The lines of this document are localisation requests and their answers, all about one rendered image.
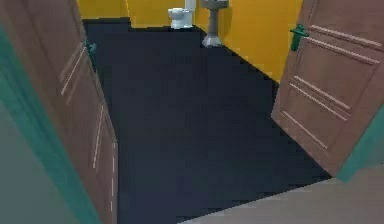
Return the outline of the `grey pedestal sink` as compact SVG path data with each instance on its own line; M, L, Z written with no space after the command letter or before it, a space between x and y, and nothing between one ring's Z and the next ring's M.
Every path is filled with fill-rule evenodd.
M200 0L200 6L209 10L208 31L202 44L205 47L220 47L222 42L218 35L218 12L229 7L229 0Z

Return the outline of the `brown panelled room door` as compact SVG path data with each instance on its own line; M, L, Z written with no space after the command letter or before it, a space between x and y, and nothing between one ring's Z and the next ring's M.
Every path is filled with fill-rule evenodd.
M303 0L273 120L335 176L384 104L384 0Z
M116 137L76 0L0 0L0 72L79 224L117 224Z

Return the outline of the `white toilet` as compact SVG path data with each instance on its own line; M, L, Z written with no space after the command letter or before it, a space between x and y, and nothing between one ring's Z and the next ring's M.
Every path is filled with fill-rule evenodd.
M193 27L193 13L196 10L197 0L184 0L182 8L169 8L168 16L172 29L189 29Z

